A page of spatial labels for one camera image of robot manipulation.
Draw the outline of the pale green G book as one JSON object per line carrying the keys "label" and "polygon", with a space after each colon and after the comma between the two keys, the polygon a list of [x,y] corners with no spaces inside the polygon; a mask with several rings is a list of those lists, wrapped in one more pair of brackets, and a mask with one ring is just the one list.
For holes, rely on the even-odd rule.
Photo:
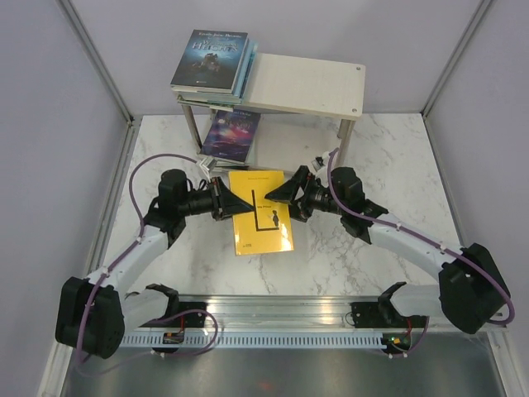
{"label": "pale green G book", "polygon": [[201,156],[217,159],[218,166],[244,167],[255,162],[255,126],[214,124],[200,150]]}

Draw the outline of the purple Robinson Crusoe book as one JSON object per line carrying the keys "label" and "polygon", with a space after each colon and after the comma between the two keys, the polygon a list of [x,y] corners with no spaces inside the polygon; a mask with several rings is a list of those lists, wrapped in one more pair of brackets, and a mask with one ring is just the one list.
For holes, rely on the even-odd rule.
{"label": "purple Robinson Crusoe book", "polygon": [[200,154],[243,165],[253,146],[261,114],[219,110],[216,112]]}

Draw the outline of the green yellow fantasy book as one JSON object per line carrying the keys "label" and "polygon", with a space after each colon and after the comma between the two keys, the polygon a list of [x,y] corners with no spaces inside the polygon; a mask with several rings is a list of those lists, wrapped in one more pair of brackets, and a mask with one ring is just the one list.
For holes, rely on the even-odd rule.
{"label": "green yellow fantasy book", "polygon": [[202,100],[202,99],[189,99],[185,98],[182,95],[177,96],[177,101],[180,104],[185,104],[189,106],[196,106],[196,107],[205,107],[205,108],[215,108],[215,109],[221,109],[221,110],[228,110],[231,111],[234,107],[240,106],[241,102],[224,102],[224,101],[210,101],[210,100]]}

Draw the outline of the dark castle cover book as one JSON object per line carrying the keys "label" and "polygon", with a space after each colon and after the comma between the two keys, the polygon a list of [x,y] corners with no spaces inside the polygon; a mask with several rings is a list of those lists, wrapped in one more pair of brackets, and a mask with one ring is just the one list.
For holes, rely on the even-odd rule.
{"label": "dark castle cover book", "polygon": [[170,86],[175,91],[231,92],[249,38],[247,32],[193,30]]}

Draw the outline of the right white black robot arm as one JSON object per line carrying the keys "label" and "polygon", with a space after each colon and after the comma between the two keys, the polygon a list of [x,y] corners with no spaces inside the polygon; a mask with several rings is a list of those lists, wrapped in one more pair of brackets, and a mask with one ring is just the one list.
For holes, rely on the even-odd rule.
{"label": "right white black robot arm", "polygon": [[448,245],[408,226],[365,197],[350,167],[327,174],[327,185],[302,165],[294,176],[266,194],[288,205],[290,216],[306,222],[316,210],[339,216],[354,238],[416,265],[433,285],[397,282],[378,298],[379,319],[389,326],[412,316],[444,317],[461,332],[475,334],[485,324],[507,325],[514,317],[511,294],[490,251],[478,243]]}

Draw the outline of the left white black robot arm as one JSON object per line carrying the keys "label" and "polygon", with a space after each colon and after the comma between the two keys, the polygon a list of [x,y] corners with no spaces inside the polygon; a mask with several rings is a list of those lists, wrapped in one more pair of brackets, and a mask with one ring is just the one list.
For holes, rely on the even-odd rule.
{"label": "left white black robot arm", "polygon": [[166,170],[160,177],[157,196],[141,219],[137,237],[124,252],[85,278],[71,277],[64,283],[56,341],[107,359],[127,332],[146,324],[175,325],[181,315],[177,290],[151,284],[132,294],[130,288],[177,241],[188,217],[209,213],[220,221],[254,209],[218,177],[202,189],[193,189],[184,171]]}

